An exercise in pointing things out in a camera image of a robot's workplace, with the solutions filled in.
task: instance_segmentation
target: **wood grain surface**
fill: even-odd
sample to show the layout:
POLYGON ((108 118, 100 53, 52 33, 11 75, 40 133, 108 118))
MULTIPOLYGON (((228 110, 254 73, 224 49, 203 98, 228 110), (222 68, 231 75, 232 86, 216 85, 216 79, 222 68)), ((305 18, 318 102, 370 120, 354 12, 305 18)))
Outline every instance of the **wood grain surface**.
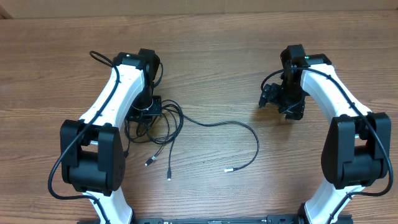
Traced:
MULTIPOLYGON (((295 213, 323 178, 320 155, 328 123, 315 102, 306 98, 301 121, 285 121, 275 106, 257 108, 260 83, 281 68, 281 51, 303 44, 308 54, 326 54, 357 99, 396 124, 397 36, 397 11, 1 20, 0 223, 97 217, 88 200, 59 201, 47 191, 48 174, 60 155, 61 124, 78 119, 110 76, 90 50, 108 57, 155 50, 165 67, 155 94, 177 101, 187 116, 203 123, 244 122, 260 139, 257 159, 225 174, 224 168, 252 158, 252 134, 186 121, 174 145, 171 182, 166 181, 168 148, 145 167, 157 145, 133 144, 122 186, 138 218, 263 217, 295 213)), ((390 155, 396 173, 397 145, 393 127, 390 155)), ((368 191, 382 190, 386 183, 378 180, 368 191)), ((76 194, 60 171, 53 185, 59 194, 76 194)), ((343 213, 353 214, 357 223, 397 223, 397 210, 394 186, 385 197, 356 196, 343 213)))
POLYGON ((0 0, 6 18, 394 10, 398 0, 0 0))

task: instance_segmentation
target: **robotic arm link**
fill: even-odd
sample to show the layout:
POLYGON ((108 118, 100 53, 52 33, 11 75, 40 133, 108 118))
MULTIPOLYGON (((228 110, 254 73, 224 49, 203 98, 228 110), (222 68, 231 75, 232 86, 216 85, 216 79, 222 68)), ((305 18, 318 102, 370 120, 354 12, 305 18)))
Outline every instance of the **robotic arm link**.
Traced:
POLYGON ((310 95, 330 124, 321 157, 325 178, 298 214, 216 220, 134 218, 134 210, 121 190, 126 165, 119 130, 124 119, 150 123, 153 116, 161 115, 160 97, 152 95, 161 63, 153 50, 146 49, 137 55, 120 53, 108 61, 113 68, 111 77, 93 106, 79 121, 66 120, 62 125, 59 161, 62 160, 63 181, 83 193, 84 197, 79 198, 90 199, 100 215, 97 223, 353 223, 350 216, 339 216, 348 199, 357 194, 381 196, 391 188, 391 121, 385 113, 372 113, 362 105, 337 77, 325 55, 306 55, 302 45, 291 45, 280 58, 284 69, 264 80, 260 108, 272 103, 286 119, 300 120, 305 97, 310 95), (268 78, 278 73, 282 73, 281 85, 264 86, 268 78), (366 144, 355 146, 356 138, 366 140, 366 144), (89 144, 98 145, 98 152, 82 149, 89 144), (362 192, 387 172, 390 181, 383 192, 362 192))

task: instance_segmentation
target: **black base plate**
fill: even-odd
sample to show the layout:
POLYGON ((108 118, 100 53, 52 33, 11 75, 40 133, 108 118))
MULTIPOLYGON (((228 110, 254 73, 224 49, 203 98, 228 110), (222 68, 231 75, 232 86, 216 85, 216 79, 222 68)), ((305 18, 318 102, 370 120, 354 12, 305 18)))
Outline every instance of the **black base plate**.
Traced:
MULTIPOLYGON (((351 215, 341 215, 335 224, 353 224, 351 215)), ((100 221, 78 222, 78 224, 100 224, 100 221)), ((131 224, 307 224, 300 215, 268 215, 262 218, 198 218, 163 220, 162 218, 140 218, 131 224)))
POLYGON ((152 101, 152 105, 144 111, 137 110, 131 106, 126 115, 127 121, 149 124, 152 122, 153 117, 162 116, 162 98, 160 96, 153 96, 152 101))

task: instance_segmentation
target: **cable connector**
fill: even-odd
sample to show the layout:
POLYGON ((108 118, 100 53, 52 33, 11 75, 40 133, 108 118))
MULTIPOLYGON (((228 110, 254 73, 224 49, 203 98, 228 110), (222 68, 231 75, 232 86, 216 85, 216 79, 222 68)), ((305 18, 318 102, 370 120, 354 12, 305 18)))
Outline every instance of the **cable connector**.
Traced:
POLYGON ((227 168, 227 169, 224 170, 224 172, 234 172, 234 171, 235 171, 234 168, 227 168))
POLYGON ((156 160, 156 157, 152 156, 152 158, 147 160, 147 162, 145 163, 145 166, 151 165, 155 160, 156 160))
POLYGON ((172 169, 169 167, 167 171, 167 180, 171 181, 172 180, 172 169))

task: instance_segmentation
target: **black cable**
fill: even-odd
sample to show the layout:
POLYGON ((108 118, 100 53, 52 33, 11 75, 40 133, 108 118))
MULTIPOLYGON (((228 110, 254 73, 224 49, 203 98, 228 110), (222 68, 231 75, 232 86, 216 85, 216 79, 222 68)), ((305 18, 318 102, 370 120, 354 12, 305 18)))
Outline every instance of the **black cable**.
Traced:
MULTIPOLYGON (((150 129, 151 127, 152 127, 152 125, 153 125, 153 123, 154 123, 154 121, 157 119, 157 117, 155 117, 154 118, 154 120, 152 120, 152 123, 148 126, 148 129, 150 129)), ((125 136, 128 138, 128 140, 129 141, 131 141, 131 142, 133 142, 133 143, 136 143, 136 144, 142 144, 142 143, 147 143, 147 142, 151 142, 151 140, 150 139, 148 139, 148 140, 144 140, 144 141, 136 141, 136 139, 138 139, 138 138, 140 138, 140 137, 143 137, 143 136, 145 136, 147 133, 146 133, 146 130, 144 130, 144 132, 143 132, 143 135, 142 135, 142 133, 140 133, 139 134, 139 136, 136 136, 136 137, 131 137, 131 135, 130 135, 130 122, 128 121, 128 120, 124 120, 124 134, 125 134, 125 136)), ((159 143, 158 141, 160 141, 161 139, 163 139, 164 137, 159 137, 159 138, 154 138, 157 142, 155 142, 156 144, 162 144, 162 143, 159 143)))
MULTIPOLYGON (((382 145, 379 136, 377 135, 377 133, 375 132, 374 128, 372 127, 371 123, 366 119, 366 117, 359 111, 359 109, 357 109, 357 107, 355 106, 355 104, 351 101, 351 99, 348 97, 348 95, 346 94, 346 92, 344 91, 343 87, 341 87, 341 85, 331 77, 331 75, 327 75, 323 72, 320 72, 318 70, 312 69, 312 68, 301 68, 301 67, 292 67, 292 68, 287 68, 291 69, 291 70, 307 70, 313 73, 316 73, 317 75, 321 75, 327 79, 329 79, 333 84, 335 84, 335 86, 337 87, 337 89, 339 89, 339 91, 341 92, 341 94, 343 95, 343 97, 346 99, 347 103, 349 104, 349 106, 355 111, 355 113, 358 114, 358 116, 365 122, 366 126, 368 127, 370 133, 372 134, 373 138, 376 140, 377 145, 380 147, 381 152, 383 154, 383 158, 387 163, 387 169, 388 169, 388 173, 389 173, 389 179, 388 179, 388 184, 386 186, 386 188, 384 190, 382 190, 381 192, 376 192, 376 193, 372 193, 372 192, 350 192, 347 193, 344 198, 340 201, 340 203, 337 205, 337 207, 334 209, 334 211, 330 214, 330 217, 327 221, 328 224, 331 223, 332 219, 334 218, 334 216, 336 215, 336 213, 338 212, 338 210, 344 205, 344 203, 347 201, 347 199, 351 199, 352 196, 354 195, 363 195, 363 196, 371 196, 371 197, 379 197, 379 196, 383 196, 386 193, 388 193, 388 191, 390 191, 391 187, 392 187, 392 183, 394 182, 394 174, 393 174, 393 170, 392 170, 392 165, 391 165, 391 161, 390 158, 387 155, 386 150, 384 149, 384 146, 382 145)), ((264 84, 267 81, 268 78, 270 78, 273 75, 276 75, 280 72, 283 72, 284 70, 278 70, 274 73, 272 73, 271 75, 269 75, 261 84, 261 90, 264 91, 264 84)))
POLYGON ((127 144, 127 150, 123 152, 123 156, 124 156, 125 159, 127 159, 127 156, 129 156, 130 143, 131 143, 131 141, 129 140, 129 142, 127 144))
MULTIPOLYGON (((240 126, 246 128, 246 129, 250 130, 250 132, 253 133, 254 137, 256 138, 256 142, 257 142, 257 150, 256 150, 256 153, 255 153, 254 157, 247 164, 245 164, 243 166, 240 166, 240 167, 234 167, 234 168, 225 169, 224 170, 225 172, 232 172, 232 171, 243 169, 243 168, 247 167, 248 165, 250 165, 256 159, 256 157, 257 157, 257 155, 259 153, 260 144, 259 144, 259 140, 258 140, 257 134, 254 132, 254 130, 252 128, 250 128, 250 126, 248 126, 248 125, 246 125, 244 123, 238 122, 238 121, 223 121, 223 122, 219 122, 219 123, 215 123, 215 124, 203 124, 203 123, 195 121, 194 119, 191 119, 188 116, 184 115, 182 113, 182 109, 181 109, 180 105, 177 102, 175 102, 173 100, 164 100, 162 103, 165 103, 167 101, 169 101, 169 102, 171 102, 173 104, 167 104, 167 105, 163 106, 162 109, 168 111, 173 116, 173 119, 174 119, 174 122, 175 122, 175 126, 176 126, 176 130, 172 134, 169 134, 169 132, 168 132, 167 135, 164 136, 164 137, 153 138, 149 134, 149 130, 150 129, 145 127, 145 131, 146 131, 146 134, 147 134, 147 137, 149 138, 149 140, 141 141, 139 143, 152 141, 152 142, 154 142, 156 144, 161 144, 162 146, 164 146, 164 144, 167 144, 167 143, 170 143, 170 142, 172 143, 172 145, 170 147, 170 152, 169 152, 169 168, 168 168, 168 171, 167 171, 167 178, 169 180, 171 179, 171 155, 172 155, 172 149, 173 149, 173 146, 174 146, 175 138, 178 136, 178 134, 180 133, 180 131, 181 131, 182 127, 183 127, 183 119, 184 118, 188 119, 189 121, 191 121, 191 122, 193 122, 195 124, 198 124, 198 125, 204 126, 204 127, 214 127, 214 126, 221 126, 221 125, 226 125, 226 124, 237 124, 237 125, 240 125, 240 126), (178 116, 180 118, 179 124, 177 124, 177 120, 176 120, 175 116, 172 113, 178 114, 178 116)), ((167 118, 166 118, 166 122, 167 122, 168 130, 169 130, 170 126, 169 126, 169 121, 167 120, 167 118)), ((125 134, 126 134, 126 136, 129 139, 134 139, 135 140, 135 138, 132 138, 129 135, 129 131, 128 130, 129 130, 129 124, 126 124, 126 122, 125 122, 125 134)), ((146 165, 148 166, 150 163, 152 163, 152 159, 149 159, 146 162, 146 165)))
POLYGON ((301 102, 303 101, 303 99, 304 99, 304 97, 303 97, 303 94, 302 94, 301 99, 300 99, 297 103, 293 104, 292 106, 286 108, 286 110, 281 111, 281 112, 279 112, 279 113, 282 114, 282 113, 285 113, 286 111, 291 112, 290 109, 292 109, 293 107, 295 107, 295 106, 297 106, 299 103, 301 103, 301 102))
POLYGON ((50 172, 49 175, 49 180, 47 182, 48 188, 49 188, 49 192, 50 194, 55 197, 56 199, 59 200, 75 200, 75 199, 82 199, 82 198, 87 198, 87 199, 91 199, 94 201, 94 204, 97 204, 104 220, 106 223, 110 223, 110 220, 108 220, 104 208, 102 207, 102 204, 100 202, 100 200, 92 195, 76 195, 76 196, 61 196, 58 195, 57 193, 54 192, 53 188, 52 188, 52 179, 54 177, 55 171, 57 170, 58 166, 60 165, 60 163, 62 162, 62 159, 65 157, 65 155, 68 153, 68 151, 72 148, 72 146, 79 140, 81 140, 81 138, 83 137, 83 135, 86 133, 86 131, 88 130, 88 128, 95 122, 95 120, 101 116, 102 111, 105 109, 106 105, 109 103, 109 101, 111 100, 112 96, 114 95, 119 82, 120 82, 120 75, 119 75, 119 70, 116 66, 113 65, 113 62, 108 59, 107 57, 105 57, 104 55, 101 55, 98 52, 95 51, 90 51, 90 55, 97 61, 103 63, 104 65, 107 65, 109 67, 112 67, 115 69, 116 72, 116 81, 115 84, 113 86, 113 89, 111 91, 111 93, 109 94, 109 96, 107 97, 107 99, 105 100, 105 102, 103 103, 103 105, 101 106, 101 108, 96 112, 96 114, 94 115, 93 119, 91 119, 91 121, 89 123, 87 123, 85 125, 85 127, 76 135, 76 137, 72 140, 72 142, 68 145, 68 147, 64 150, 64 152, 61 154, 61 156, 57 159, 57 161, 55 162, 54 166, 52 167, 52 170, 50 172), (102 61, 101 59, 97 58, 95 55, 103 58, 104 60, 106 60, 109 63, 106 63, 104 61, 102 61))
POLYGON ((160 81, 162 81, 162 77, 163 77, 163 63, 162 62, 159 62, 159 63, 160 63, 160 66, 162 67, 162 73, 160 74, 159 79, 154 84, 154 88, 157 87, 160 84, 160 81))
POLYGON ((280 69, 280 70, 278 70, 278 71, 276 71, 276 72, 272 72, 270 75, 268 75, 267 77, 266 77, 266 79, 264 79, 263 81, 262 81, 262 83, 261 83, 261 91, 264 91, 264 84, 268 81, 268 79, 270 79, 270 77, 273 77, 274 75, 277 75, 277 74, 279 74, 279 73, 282 73, 282 72, 284 72, 285 70, 284 69, 280 69))
MULTIPOLYGON (((168 110, 170 112, 178 113, 177 111, 173 111, 173 110, 170 110, 170 109, 166 109, 166 110, 168 110)), ((215 127, 215 126, 226 125, 226 124, 237 124, 237 125, 240 125, 242 127, 245 127, 246 129, 248 129, 250 132, 253 133, 254 137, 256 138, 256 142, 257 142, 257 151, 256 151, 254 157, 251 159, 251 161, 249 161, 247 164, 245 164, 243 166, 240 166, 240 167, 237 167, 237 168, 230 168, 230 169, 232 169, 231 171, 236 171, 236 170, 240 170, 240 169, 243 169, 243 168, 247 167, 248 165, 250 165, 256 159, 257 155, 259 154, 260 142, 259 142, 259 139, 257 137, 257 134, 254 132, 254 130, 252 128, 250 128, 250 126, 248 126, 248 125, 246 125, 244 123, 241 123, 239 121, 223 121, 223 122, 214 123, 214 124, 203 124, 203 123, 200 123, 198 121, 195 121, 194 119, 189 118, 188 116, 186 116, 184 114, 182 116, 184 118, 186 118, 187 120, 189 120, 189 121, 191 121, 191 122, 193 122, 193 123, 195 123, 197 125, 204 126, 204 127, 215 127)))

